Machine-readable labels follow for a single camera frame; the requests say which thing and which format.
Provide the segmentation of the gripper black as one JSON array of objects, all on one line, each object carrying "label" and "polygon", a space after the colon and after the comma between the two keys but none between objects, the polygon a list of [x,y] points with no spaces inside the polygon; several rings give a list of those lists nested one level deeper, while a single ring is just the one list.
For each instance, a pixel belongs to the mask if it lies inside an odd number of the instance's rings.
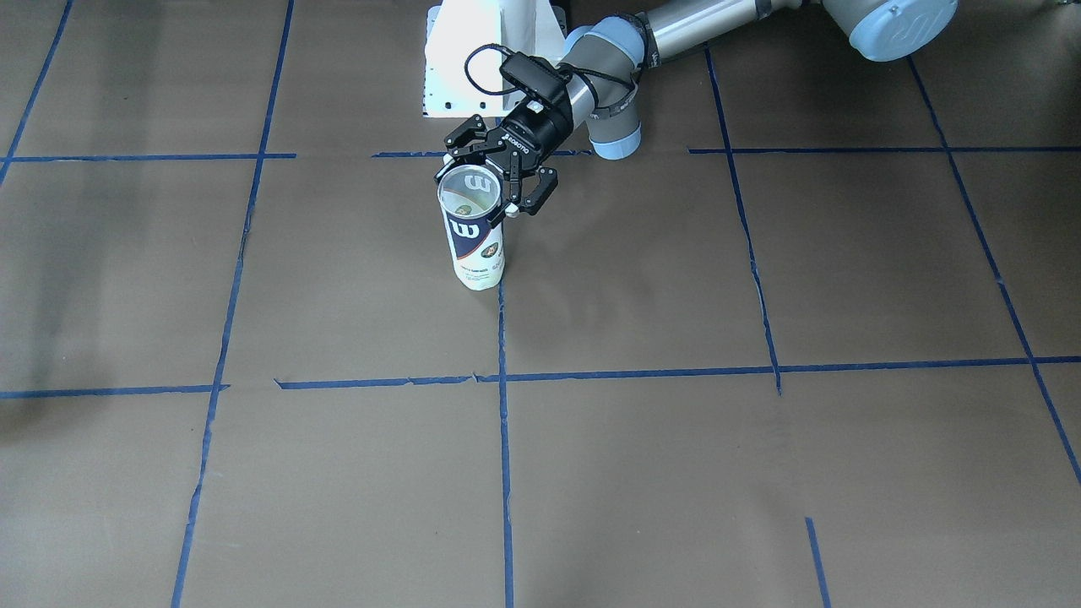
[{"label": "gripper black", "polygon": [[[522,100],[491,131],[483,116],[472,116],[443,138],[443,166],[435,174],[435,182],[439,184],[457,166],[484,166],[489,157],[489,166],[506,174],[497,207],[489,211],[489,227],[499,227],[503,220],[521,213],[536,215],[559,184],[557,170],[543,162],[570,138],[572,131],[570,106],[552,108],[536,100]],[[524,191],[524,182],[534,177],[536,184]]]}]

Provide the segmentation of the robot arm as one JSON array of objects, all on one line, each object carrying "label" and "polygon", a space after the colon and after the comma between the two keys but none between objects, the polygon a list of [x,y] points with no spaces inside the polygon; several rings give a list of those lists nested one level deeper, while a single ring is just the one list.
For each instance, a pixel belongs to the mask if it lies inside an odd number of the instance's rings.
[{"label": "robot arm", "polygon": [[521,100],[489,128],[480,116],[444,138],[437,195],[478,203],[490,227],[533,215],[557,188],[547,161],[585,125],[593,153],[608,160],[631,155],[642,130],[636,103],[640,79],[720,35],[768,19],[798,1],[669,1],[640,13],[615,13],[572,31],[559,62],[491,43],[498,52],[503,93]]}]

